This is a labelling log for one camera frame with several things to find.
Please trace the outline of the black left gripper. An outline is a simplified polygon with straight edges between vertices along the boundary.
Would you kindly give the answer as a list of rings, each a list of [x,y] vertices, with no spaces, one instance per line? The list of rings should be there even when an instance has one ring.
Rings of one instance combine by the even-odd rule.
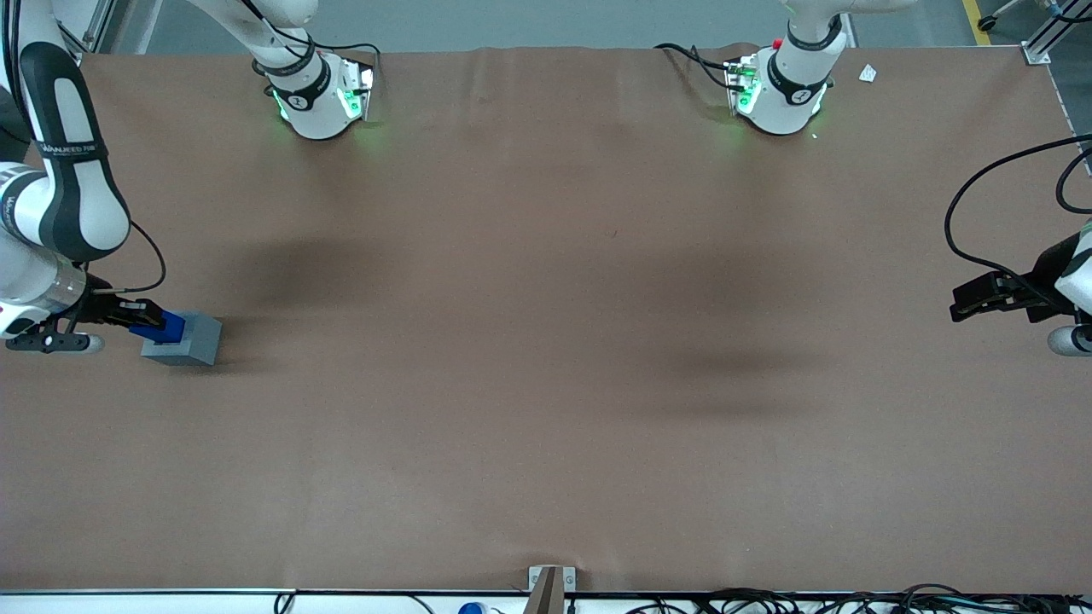
[[[978,278],[952,290],[949,307],[952,322],[966,321],[987,312],[1023,310],[1026,321],[1038,323],[1052,317],[1071,317],[1077,324],[1085,323],[1085,314],[1054,284],[1077,252],[1080,234],[1075,233],[1042,252],[1030,272],[1002,273],[992,269]]]

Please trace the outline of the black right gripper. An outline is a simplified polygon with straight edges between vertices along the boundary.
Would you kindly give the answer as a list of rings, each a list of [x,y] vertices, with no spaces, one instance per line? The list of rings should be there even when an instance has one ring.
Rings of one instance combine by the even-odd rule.
[[[112,290],[112,285],[100,278],[87,275],[84,293],[78,302],[78,324],[112,324],[152,331],[168,329],[169,319],[151,299],[120,298],[112,293],[96,294],[97,290]]]

